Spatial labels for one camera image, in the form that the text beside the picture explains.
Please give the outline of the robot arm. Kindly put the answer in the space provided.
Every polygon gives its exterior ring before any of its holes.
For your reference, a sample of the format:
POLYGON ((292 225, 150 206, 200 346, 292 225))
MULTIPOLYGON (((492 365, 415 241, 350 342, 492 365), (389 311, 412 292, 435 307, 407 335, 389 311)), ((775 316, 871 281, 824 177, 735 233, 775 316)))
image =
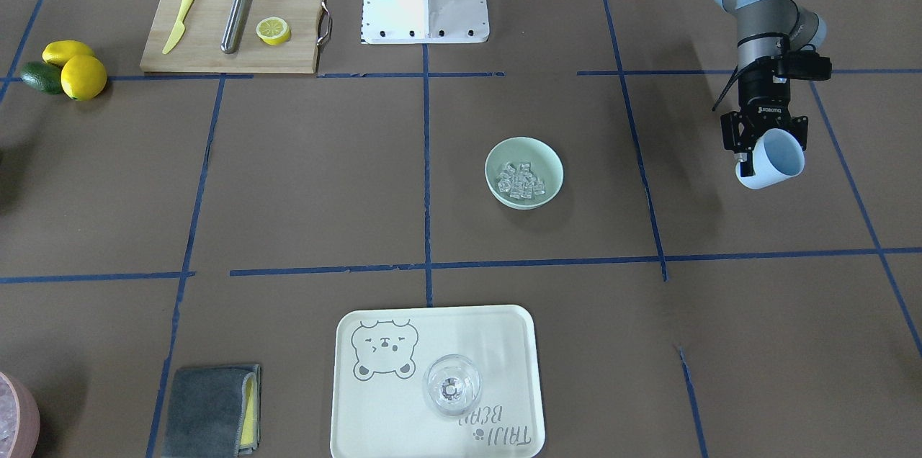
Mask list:
POLYGON ((738 109, 720 119, 735 177, 757 190, 799 176, 809 120, 791 114, 791 84, 831 77, 832 62, 819 54, 826 23, 793 0, 713 1, 735 18, 738 61, 727 85, 738 109))

